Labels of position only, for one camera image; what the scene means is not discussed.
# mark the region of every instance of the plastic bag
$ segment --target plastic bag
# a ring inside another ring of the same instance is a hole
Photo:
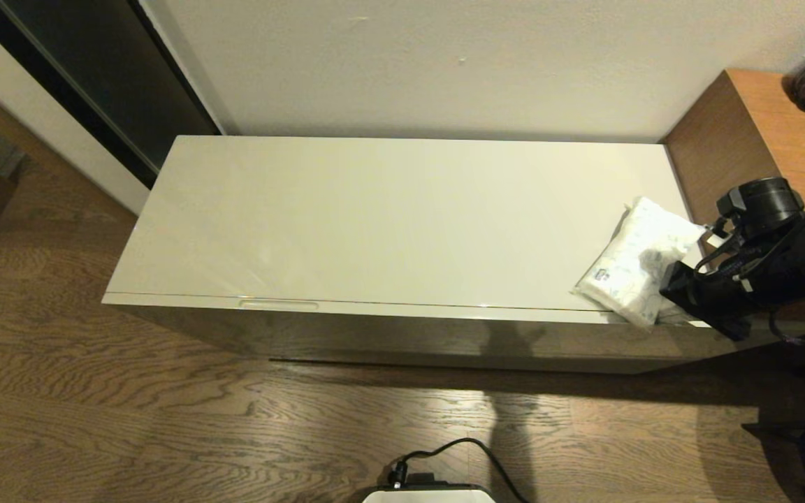
[[[579,280],[575,290],[632,324],[649,329],[661,306],[660,283],[704,233],[649,198],[636,198],[620,232]]]

